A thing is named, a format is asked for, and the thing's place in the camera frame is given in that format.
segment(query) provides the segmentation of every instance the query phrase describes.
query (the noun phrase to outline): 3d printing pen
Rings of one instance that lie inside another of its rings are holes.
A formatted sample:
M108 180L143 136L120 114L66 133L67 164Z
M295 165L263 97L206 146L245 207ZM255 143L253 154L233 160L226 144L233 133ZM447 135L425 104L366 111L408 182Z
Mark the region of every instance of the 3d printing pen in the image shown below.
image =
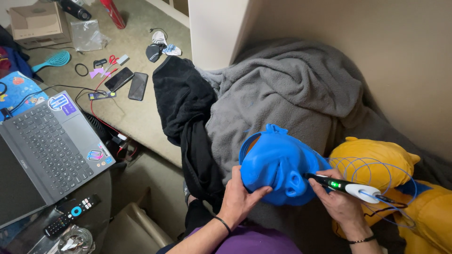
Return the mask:
M381 192L377 188L374 188L369 185L352 183L346 180L334 179L321 174L313 173L304 173L303 177L306 179L314 178L318 183L320 183L324 187L348 193L368 203L376 204L379 202L379 200L375 198L375 196L378 198L382 197L380 195Z

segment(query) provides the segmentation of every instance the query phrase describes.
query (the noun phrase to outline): blue mask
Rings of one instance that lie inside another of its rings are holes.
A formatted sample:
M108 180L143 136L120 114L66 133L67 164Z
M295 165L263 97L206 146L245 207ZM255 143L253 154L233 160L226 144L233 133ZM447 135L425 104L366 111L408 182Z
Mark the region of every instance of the blue mask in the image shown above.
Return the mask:
M266 131L250 136L242 144L239 164L243 184L253 192L262 186L273 191L262 201L281 206L301 206L315 193L303 173L331 169L316 151L289 136L286 129L267 124Z

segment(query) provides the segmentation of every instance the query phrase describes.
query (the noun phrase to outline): laptop touchpad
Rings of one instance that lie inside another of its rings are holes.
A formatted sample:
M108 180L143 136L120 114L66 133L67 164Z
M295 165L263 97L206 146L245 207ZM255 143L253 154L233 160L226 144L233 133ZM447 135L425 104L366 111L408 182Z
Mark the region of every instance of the laptop touchpad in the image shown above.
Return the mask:
M81 114L62 123L62 126L79 150L92 145L94 142L99 142L99 137Z

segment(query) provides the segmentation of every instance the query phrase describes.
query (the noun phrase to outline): laptop screen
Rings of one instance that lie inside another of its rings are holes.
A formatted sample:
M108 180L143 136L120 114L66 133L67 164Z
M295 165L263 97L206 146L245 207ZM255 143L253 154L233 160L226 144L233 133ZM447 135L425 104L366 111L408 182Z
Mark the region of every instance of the laptop screen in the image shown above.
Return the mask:
M0 227L45 205L0 135Z

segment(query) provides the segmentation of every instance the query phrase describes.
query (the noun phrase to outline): laptop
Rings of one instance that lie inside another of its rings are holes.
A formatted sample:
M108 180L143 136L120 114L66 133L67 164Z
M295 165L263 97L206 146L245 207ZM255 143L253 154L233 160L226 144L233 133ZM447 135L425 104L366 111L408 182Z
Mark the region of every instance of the laptop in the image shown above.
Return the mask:
M115 163L66 91L0 124L0 228L54 204Z

